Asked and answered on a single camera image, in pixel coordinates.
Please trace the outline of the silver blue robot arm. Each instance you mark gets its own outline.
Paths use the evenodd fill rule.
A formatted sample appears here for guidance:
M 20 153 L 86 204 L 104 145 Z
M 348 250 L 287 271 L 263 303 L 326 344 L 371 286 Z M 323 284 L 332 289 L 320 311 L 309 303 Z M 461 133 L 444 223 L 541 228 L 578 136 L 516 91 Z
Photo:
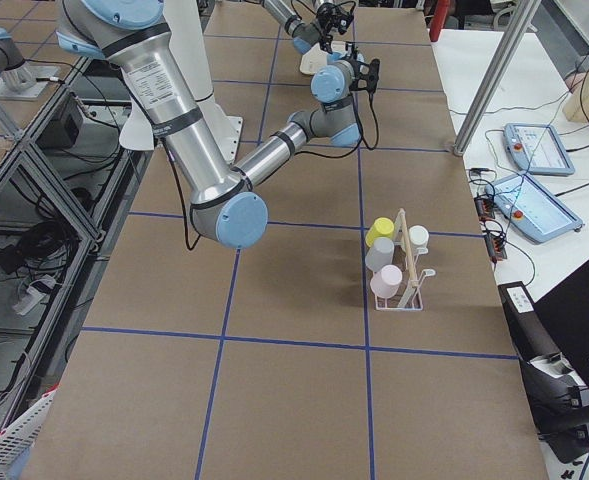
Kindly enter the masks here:
M 243 249 L 265 232 L 268 209 L 255 187 L 314 138 L 353 147 L 361 138 L 353 94 L 377 68 L 355 48 L 330 55 L 312 78 L 317 109 L 286 125 L 241 160 L 223 149 L 231 129 L 213 99 L 198 6 L 193 1 L 61 1 L 57 36 L 77 55 L 118 66 L 150 137 L 178 165 L 191 196 L 185 222 L 202 237 Z
M 263 7 L 292 38 L 294 48 L 306 54 L 315 45 L 331 53 L 331 42 L 335 34 L 344 34 L 350 26 L 351 14 L 334 1 L 313 1 L 314 18 L 305 22 L 295 12 L 293 1 L 266 0 L 259 1 Z

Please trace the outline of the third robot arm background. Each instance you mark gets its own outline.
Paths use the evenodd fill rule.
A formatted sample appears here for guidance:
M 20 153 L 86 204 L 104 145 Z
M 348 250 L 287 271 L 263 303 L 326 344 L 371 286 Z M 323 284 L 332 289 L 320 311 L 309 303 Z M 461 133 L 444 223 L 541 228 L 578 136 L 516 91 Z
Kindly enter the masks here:
M 9 32 L 0 27 L 0 98 L 34 100 L 45 85 L 25 59 Z

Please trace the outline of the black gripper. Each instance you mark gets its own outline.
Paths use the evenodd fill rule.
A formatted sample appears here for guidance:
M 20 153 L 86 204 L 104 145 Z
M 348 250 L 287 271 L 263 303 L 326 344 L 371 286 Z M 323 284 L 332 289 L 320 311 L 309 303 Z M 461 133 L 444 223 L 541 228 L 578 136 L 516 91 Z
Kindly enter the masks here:
M 344 45 L 345 53 L 342 59 L 347 62 L 355 75 L 360 75 L 364 72 L 364 57 L 360 53 L 355 43 L 346 43 Z
M 314 2 L 315 22 L 324 44 L 330 45 L 333 40 L 332 31 L 339 20 L 337 5 L 334 2 Z

